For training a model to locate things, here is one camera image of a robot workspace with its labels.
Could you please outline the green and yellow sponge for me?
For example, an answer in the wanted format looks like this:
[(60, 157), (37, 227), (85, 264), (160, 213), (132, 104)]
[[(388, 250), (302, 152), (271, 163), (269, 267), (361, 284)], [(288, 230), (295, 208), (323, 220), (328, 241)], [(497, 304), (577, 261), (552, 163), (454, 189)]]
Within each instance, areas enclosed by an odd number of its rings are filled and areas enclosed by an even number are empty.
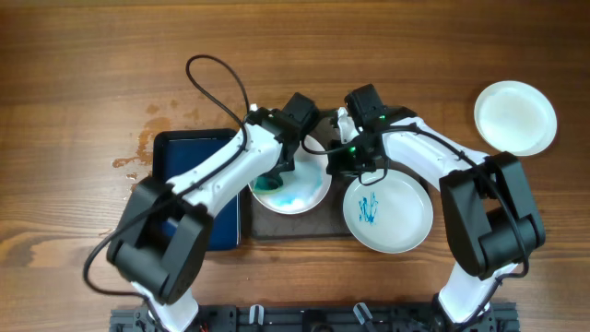
[(283, 180), (279, 175), (263, 175), (253, 181), (254, 192), (273, 192), (283, 186)]

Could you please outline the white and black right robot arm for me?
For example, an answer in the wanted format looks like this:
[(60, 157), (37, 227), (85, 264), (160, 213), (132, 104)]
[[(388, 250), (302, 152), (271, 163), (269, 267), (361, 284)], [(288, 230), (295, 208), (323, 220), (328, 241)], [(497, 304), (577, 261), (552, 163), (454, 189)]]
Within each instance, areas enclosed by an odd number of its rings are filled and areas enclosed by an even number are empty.
[(448, 329), (469, 329), (506, 279), (527, 276), (530, 255), (546, 240), (520, 160), (455, 143), (407, 107), (385, 105), (372, 84), (344, 103), (333, 120), (341, 138), (330, 143), (328, 173), (356, 176), (371, 191), (358, 205), (367, 217), (385, 211), (375, 190), (388, 170), (377, 169), (377, 160), (401, 163), (439, 191), (455, 265), (435, 299)]

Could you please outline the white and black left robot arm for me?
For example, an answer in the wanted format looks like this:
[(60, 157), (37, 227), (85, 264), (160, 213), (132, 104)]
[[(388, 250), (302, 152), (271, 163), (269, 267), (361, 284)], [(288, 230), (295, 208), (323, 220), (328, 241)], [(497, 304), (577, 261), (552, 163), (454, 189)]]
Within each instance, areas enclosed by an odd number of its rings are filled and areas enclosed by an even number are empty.
[(107, 259), (144, 298), (157, 327), (184, 331), (198, 313), (190, 287), (217, 214), (250, 183), (280, 188), (294, 154), (319, 120), (314, 102), (294, 94), (281, 110), (250, 112), (211, 157), (163, 182), (148, 177), (132, 194)]

